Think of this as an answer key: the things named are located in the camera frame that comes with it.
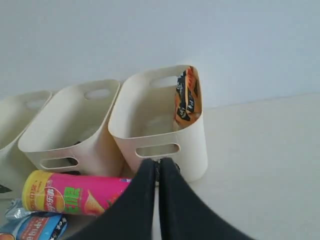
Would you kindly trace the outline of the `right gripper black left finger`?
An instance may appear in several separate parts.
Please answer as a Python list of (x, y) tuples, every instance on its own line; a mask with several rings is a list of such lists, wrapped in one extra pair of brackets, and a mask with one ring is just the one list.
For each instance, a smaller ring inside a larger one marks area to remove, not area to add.
[(156, 166), (144, 159), (126, 190), (101, 216), (69, 240), (151, 240)]

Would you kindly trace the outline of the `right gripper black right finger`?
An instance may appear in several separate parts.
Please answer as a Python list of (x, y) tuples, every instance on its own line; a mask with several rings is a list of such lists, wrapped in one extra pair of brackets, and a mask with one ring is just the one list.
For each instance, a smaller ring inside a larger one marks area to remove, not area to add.
[(163, 240), (251, 240), (212, 211), (171, 158), (159, 163), (159, 221)]

